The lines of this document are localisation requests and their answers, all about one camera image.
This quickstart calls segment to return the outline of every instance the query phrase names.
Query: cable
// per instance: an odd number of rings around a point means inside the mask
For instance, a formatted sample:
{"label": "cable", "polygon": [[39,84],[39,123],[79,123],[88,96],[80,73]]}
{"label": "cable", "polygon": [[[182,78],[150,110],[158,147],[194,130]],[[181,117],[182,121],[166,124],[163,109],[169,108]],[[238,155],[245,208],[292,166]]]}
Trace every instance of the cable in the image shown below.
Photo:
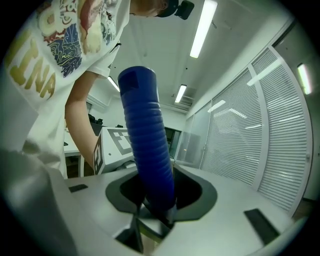
{"label": "cable", "polygon": [[216,24],[214,24],[214,21],[213,21],[213,20],[211,21],[211,23],[213,24],[214,28],[216,29],[217,26],[216,26]]}

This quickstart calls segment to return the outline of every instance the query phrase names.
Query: white t-shirt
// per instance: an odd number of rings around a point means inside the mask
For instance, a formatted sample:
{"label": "white t-shirt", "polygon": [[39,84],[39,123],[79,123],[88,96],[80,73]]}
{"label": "white t-shirt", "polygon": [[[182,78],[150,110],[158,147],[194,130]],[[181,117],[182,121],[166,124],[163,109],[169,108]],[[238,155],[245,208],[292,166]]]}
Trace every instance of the white t-shirt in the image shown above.
{"label": "white t-shirt", "polygon": [[129,21],[129,0],[52,0],[26,21],[3,67],[37,111],[23,152],[37,156],[67,178],[64,157],[65,104],[85,71],[107,78]]}

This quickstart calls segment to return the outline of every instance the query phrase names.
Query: air vent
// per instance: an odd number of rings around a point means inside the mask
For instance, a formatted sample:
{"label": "air vent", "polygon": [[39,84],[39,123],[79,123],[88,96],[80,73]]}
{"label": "air vent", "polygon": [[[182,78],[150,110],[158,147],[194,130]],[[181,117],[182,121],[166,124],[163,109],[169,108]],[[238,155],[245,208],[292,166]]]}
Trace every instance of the air vent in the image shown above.
{"label": "air vent", "polygon": [[194,102],[196,91],[197,90],[194,89],[194,88],[187,87],[185,89],[185,92],[184,92],[180,102],[179,103],[175,103],[175,105],[183,105],[183,106],[191,107],[193,102]]}

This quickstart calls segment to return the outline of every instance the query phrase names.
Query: black slot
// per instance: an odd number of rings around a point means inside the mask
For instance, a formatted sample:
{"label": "black slot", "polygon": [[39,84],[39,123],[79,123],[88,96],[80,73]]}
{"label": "black slot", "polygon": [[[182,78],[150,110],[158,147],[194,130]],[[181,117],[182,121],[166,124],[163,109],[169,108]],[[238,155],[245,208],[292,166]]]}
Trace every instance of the black slot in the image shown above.
{"label": "black slot", "polygon": [[259,209],[247,210],[244,214],[264,245],[269,244],[279,236],[279,232]]}
{"label": "black slot", "polygon": [[71,193],[73,193],[73,192],[77,192],[77,191],[84,190],[84,189],[87,189],[87,188],[88,188],[87,185],[79,184],[79,185],[75,185],[75,186],[70,186],[69,190],[70,190]]}

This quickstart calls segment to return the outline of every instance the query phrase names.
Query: white surface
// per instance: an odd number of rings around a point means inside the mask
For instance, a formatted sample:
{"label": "white surface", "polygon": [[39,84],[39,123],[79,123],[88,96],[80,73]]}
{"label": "white surface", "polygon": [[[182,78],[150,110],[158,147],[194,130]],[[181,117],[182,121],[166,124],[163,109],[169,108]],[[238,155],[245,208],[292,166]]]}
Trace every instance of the white surface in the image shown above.
{"label": "white surface", "polygon": [[255,208],[260,209],[280,233],[293,224],[284,211],[244,183],[206,171],[182,167],[211,182],[218,193],[217,201],[213,209],[200,221],[177,222],[153,253],[154,256],[239,256],[253,253],[261,249],[263,243],[244,211]]}
{"label": "white surface", "polygon": [[[164,126],[182,131],[186,122],[186,115],[168,108],[160,108]],[[103,126],[116,127],[117,125],[121,125],[126,127],[124,108],[120,98],[113,97],[105,111],[99,111],[92,107],[90,110],[90,115],[94,116],[96,120],[102,119]]]}
{"label": "white surface", "polygon": [[102,156],[99,156],[100,148],[96,148],[98,152],[94,152],[94,159],[97,160],[97,162],[101,162],[100,158],[102,159],[102,165],[99,170],[97,170],[97,167],[94,167],[94,173],[97,175],[108,173],[114,171],[116,168],[120,167],[124,163],[128,161],[134,160],[134,155],[132,153],[132,150],[130,150],[126,154],[122,154],[117,145],[115,144],[115,141],[111,137],[109,130],[116,130],[117,132],[114,132],[114,136],[118,137],[118,143],[122,147],[123,150],[130,149],[131,145],[127,141],[127,139],[124,136],[128,135],[126,128],[114,128],[114,127],[102,127],[100,135],[101,136],[101,152]]}
{"label": "white surface", "polygon": [[[110,85],[107,79],[97,78],[94,81],[94,84],[89,92],[89,95],[108,107],[111,97],[114,93],[113,92],[114,90],[115,89]],[[96,106],[94,102],[92,102],[92,107],[100,111],[106,110],[106,108],[101,108],[99,106]]]}
{"label": "white surface", "polygon": [[[257,5],[261,5],[262,1],[257,1]],[[194,103],[187,114],[187,118],[197,112],[205,104],[208,103],[213,97],[218,95],[228,84],[236,78],[236,76],[252,61],[252,59],[263,50],[264,47],[275,37],[280,36],[279,31],[291,19],[290,15],[283,9],[276,6],[267,6],[265,12],[269,10],[269,16],[260,24],[259,28],[253,29],[254,35],[247,38],[247,43],[242,46],[237,56],[232,59],[232,62],[227,62],[222,57],[230,56],[230,48],[235,42],[240,45],[242,43],[236,36],[229,38],[225,42],[225,47],[220,50],[216,58],[220,60],[219,66],[211,72],[207,72],[203,79],[200,81],[199,89],[195,95]]]}
{"label": "white surface", "polygon": [[[90,193],[94,191],[94,186],[88,186],[87,189],[78,191],[76,193],[70,193],[67,185],[72,186],[74,180],[78,178],[72,178],[63,180],[61,174],[53,171],[49,172],[50,179],[54,180],[52,182],[52,189],[54,192],[54,197],[57,202],[57,207],[61,213],[61,217],[66,225],[66,228],[69,230],[74,244],[76,246],[76,254],[79,256],[105,256],[106,252],[111,255],[121,255],[121,256],[140,256],[141,254],[135,252],[134,250],[123,246],[121,243],[116,241],[108,233],[106,234],[104,227],[97,225],[95,217],[113,219],[115,216],[121,218],[121,213],[115,210],[111,205],[108,205],[108,201],[105,194],[106,186],[103,185],[98,187],[100,190],[97,191],[98,197],[102,199],[101,211],[95,211],[90,215],[90,210],[93,207],[90,207],[90,204],[93,204],[95,200],[89,201],[89,207],[82,204],[82,201],[77,200],[77,197],[80,196],[83,192],[89,191],[87,194],[90,197]],[[94,179],[96,176],[87,177],[88,179]],[[126,222],[129,218],[124,216],[121,220],[123,223]],[[114,227],[114,223],[109,221],[109,227]]]}
{"label": "white surface", "polygon": [[132,221],[132,214],[119,212],[107,199],[106,187],[109,183],[117,180],[134,170],[136,167],[117,170],[101,175],[88,176],[82,178],[71,178],[65,182],[68,187],[78,184],[85,184],[88,188],[72,193],[75,201],[80,204],[81,209],[88,214],[104,232],[115,238],[123,231],[124,227],[129,227]]}

